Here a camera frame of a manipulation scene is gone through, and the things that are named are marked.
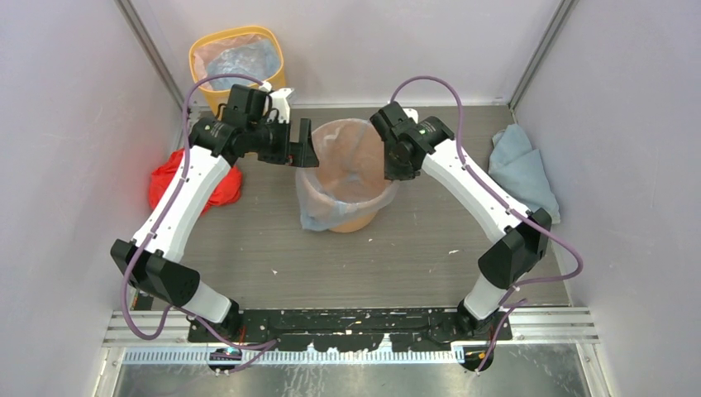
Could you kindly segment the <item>light blue trash bag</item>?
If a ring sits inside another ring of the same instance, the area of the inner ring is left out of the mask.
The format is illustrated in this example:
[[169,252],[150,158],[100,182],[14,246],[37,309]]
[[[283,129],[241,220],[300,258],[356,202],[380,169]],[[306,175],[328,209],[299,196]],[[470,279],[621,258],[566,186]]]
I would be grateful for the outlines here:
[[399,182],[384,178],[384,143],[370,122],[328,122],[312,132],[312,144],[319,166],[295,173],[302,229],[330,231],[392,203]]

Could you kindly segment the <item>orange round trash bin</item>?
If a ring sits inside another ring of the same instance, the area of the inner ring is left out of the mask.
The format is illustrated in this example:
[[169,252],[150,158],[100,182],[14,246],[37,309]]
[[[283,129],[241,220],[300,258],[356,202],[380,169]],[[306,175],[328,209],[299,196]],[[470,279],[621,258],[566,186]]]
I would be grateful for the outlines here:
[[377,215],[377,211],[374,211],[372,213],[368,213],[366,215],[357,217],[355,219],[352,219],[348,222],[344,222],[341,225],[338,225],[336,227],[331,227],[330,231],[331,232],[337,232],[337,233],[351,233],[351,232],[357,232],[360,229],[368,226],[373,219]]

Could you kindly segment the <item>yellow mesh trash bin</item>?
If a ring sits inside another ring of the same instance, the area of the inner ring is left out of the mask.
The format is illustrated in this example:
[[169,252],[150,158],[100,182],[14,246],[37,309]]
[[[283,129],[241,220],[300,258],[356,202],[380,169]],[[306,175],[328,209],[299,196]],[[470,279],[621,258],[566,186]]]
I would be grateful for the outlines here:
[[243,26],[219,31],[192,44],[189,68],[193,81],[214,74],[239,74],[285,88],[284,56],[272,31]]

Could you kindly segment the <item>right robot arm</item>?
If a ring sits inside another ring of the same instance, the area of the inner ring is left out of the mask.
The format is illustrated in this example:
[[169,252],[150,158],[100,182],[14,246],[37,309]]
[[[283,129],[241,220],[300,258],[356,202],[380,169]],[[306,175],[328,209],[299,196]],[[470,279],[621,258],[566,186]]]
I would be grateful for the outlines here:
[[482,227],[492,246],[478,259],[479,277],[458,304],[461,333],[480,339],[509,289],[546,253],[551,216],[501,189],[467,155],[439,118],[391,102],[370,117],[384,144],[384,177],[406,181],[425,173],[444,186]]

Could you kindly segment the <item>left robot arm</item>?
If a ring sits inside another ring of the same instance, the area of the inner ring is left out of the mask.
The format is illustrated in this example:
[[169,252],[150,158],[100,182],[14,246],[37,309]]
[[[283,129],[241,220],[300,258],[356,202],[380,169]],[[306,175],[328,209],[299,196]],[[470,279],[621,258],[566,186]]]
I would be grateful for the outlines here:
[[182,265],[193,227],[215,188],[249,153],[272,165],[313,168],[311,122],[291,139],[292,88],[235,84],[219,117],[201,117],[188,134],[183,157],[152,214],[130,241],[116,240],[111,256],[127,285],[202,319],[223,342],[241,330],[238,306],[216,292],[194,269]]

